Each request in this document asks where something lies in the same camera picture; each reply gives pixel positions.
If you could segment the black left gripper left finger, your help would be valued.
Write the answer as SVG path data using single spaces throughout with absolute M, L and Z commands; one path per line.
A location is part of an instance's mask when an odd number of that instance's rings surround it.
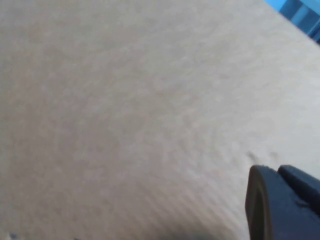
M 274 170 L 249 170 L 245 213 L 251 240 L 318 240 L 320 212 L 313 212 Z

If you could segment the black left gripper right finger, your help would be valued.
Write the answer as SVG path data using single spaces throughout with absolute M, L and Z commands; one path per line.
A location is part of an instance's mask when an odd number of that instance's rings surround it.
M 319 179 L 292 165 L 281 165 L 277 172 L 313 212 L 320 211 Z

